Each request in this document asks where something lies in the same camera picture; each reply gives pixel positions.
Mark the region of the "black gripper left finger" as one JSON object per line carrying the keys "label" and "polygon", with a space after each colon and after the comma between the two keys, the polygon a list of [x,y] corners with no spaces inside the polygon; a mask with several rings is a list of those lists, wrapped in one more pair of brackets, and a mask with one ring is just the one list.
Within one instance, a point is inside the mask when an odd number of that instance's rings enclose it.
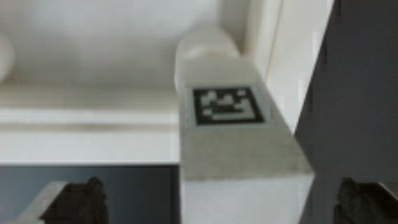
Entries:
{"label": "black gripper left finger", "polygon": [[11,224],[111,224],[100,178],[81,183],[50,182]]}

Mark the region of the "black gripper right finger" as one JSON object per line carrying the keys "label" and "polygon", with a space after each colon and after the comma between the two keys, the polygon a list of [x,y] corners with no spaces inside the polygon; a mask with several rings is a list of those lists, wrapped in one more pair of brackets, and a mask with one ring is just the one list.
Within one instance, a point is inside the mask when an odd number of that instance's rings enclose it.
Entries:
{"label": "black gripper right finger", "polygon": [[333,224],[398,224],[398,182],[342,179]]}

